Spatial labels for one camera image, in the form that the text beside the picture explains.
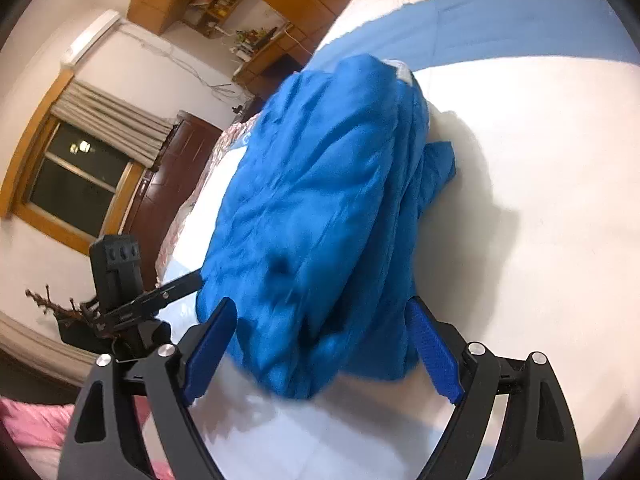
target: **beige curtain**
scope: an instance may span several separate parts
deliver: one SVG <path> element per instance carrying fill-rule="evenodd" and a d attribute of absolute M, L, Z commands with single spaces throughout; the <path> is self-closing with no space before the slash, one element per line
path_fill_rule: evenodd
<path fill-rule="evenodd" d="M 75 79 L 51 107 L 51 113 L 147 168 L 153 165 L 173 126 Z"/>

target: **wooden headboard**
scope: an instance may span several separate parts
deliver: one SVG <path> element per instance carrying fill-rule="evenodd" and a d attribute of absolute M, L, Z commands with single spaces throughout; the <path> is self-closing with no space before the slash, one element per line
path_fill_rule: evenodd
<path fill-rule="evenodd" d="M 156 286 L 156 259 L 180 206 L 195 189 L 222 130 L 187 112 L 178 113 L 157 164 L 143 175 L 123 233 L 140 242 L 145 290 Z"/>

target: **wooden window frame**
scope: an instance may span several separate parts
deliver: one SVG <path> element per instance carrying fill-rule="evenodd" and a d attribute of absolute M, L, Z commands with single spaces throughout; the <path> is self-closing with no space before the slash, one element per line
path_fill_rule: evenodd
<path fill-rule="evenodd" d="M 0 218 L 9 218 L 15 213 L 38 231 L 82 254 L 89 254 L 89 246 L 95 240 L 93 236 L 29 202 L 45 151 L 60 123 L 49 110 L 72 79 L 71 70 L 62 70 L 27 124 L 2 182 Z M 100 235 L 119 232 L 144 170 L 142 164 L 133 160 L 127 164 L 107 209 Z"/>

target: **blue stripe on bed sheet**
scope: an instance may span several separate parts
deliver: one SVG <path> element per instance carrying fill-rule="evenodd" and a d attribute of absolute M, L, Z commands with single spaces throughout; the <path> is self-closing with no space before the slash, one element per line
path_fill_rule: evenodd
<path fill-rule="evenodd" d="M 306 70 L 332 70 L 368 53 L 413 71 L 461 61 L 572 56 L 640 64 L 606 0 L 424 0 L 364 23 L 314 54 Z"/>

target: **window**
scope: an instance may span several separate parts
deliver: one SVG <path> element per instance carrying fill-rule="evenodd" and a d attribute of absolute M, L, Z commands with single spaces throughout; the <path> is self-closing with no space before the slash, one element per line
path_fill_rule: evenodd
<path fill-rule="evenodd" d="M 108 144 L 50 116 L 20 179 L 15 213 L 88 253 L 97 237 L 118 232 L 142 169 Z"/>

